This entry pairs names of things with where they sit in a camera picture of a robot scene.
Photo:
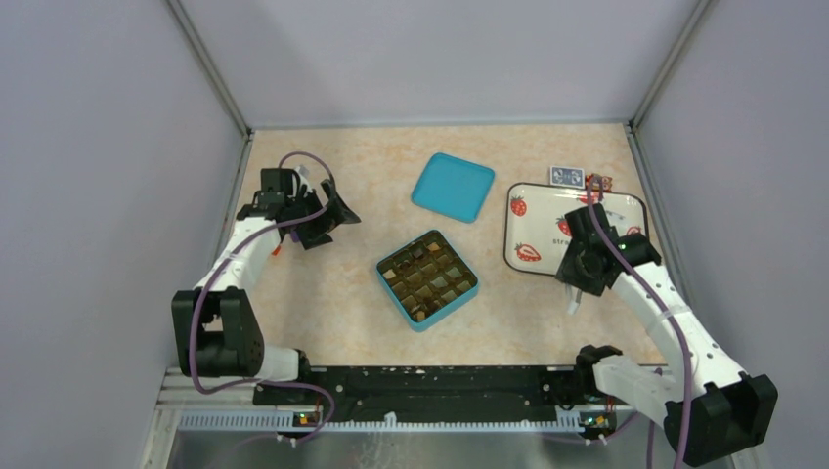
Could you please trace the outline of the metal tongs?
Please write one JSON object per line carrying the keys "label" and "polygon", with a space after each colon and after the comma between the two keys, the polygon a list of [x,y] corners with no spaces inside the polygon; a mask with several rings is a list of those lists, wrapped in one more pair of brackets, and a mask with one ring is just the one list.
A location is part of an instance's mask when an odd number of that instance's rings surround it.
{"label": "metal tongs", "polygon": [[582,303],[583,291],[570,284],[565,285],[565,293],[567,296],[566,312],[569,316],[575,315]]}

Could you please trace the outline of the teal chocolate box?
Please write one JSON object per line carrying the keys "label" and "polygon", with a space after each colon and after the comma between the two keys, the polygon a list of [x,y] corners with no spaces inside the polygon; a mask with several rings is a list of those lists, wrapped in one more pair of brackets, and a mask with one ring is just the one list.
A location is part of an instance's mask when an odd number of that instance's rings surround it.
{"label": "teal chocolate box", "polygon": [[469,303],[479,277],[449,240],[430,230],[379,260],[379,283],[414,332],[424,332]]}

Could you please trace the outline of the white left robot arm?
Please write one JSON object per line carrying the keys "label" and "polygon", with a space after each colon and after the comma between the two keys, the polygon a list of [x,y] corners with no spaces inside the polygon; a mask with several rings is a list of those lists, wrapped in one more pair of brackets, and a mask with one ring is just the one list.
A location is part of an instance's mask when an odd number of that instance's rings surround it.
{"label": "white left robot arm", "polygon": [[235,217],[231,235],[208,273],[171,302],[178,360],[183,374],[203,394],[202,379],[234,383],[276,382],[291,404],[312,395],[313,377],[303,356],[266,343],[249,298],[285,233],[323,212],[302,167],[260,173],[260,188]]}

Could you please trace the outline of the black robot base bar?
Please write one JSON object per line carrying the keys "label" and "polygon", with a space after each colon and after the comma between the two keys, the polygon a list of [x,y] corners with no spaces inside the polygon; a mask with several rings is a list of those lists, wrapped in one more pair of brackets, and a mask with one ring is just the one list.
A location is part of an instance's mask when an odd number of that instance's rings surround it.
{"label": "black robot base bar", "polygon": [[260,384],[255,405],[323,411],[333,423],[552,423],[568,411],[600,412],[623,405],[585,391],[570,366],[313,366],[301,388]]}

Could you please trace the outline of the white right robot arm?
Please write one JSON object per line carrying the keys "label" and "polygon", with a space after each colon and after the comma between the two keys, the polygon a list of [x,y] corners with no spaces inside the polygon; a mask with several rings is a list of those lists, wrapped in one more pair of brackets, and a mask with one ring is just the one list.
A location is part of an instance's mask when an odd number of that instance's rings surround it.
{"label": "white right robot arm", "polygon": [[762,444],[779,394],[724,352],[676,291],[661,256],[642,233],[620,235],[590,181],[586,205],[566,214],[571,241],[556,279],[599,297],[612,290],[635,312],[673,375],[648,372],[612,346],[583,347],[573,388],[587,403],[612,396],[660,426],[692,467]]}

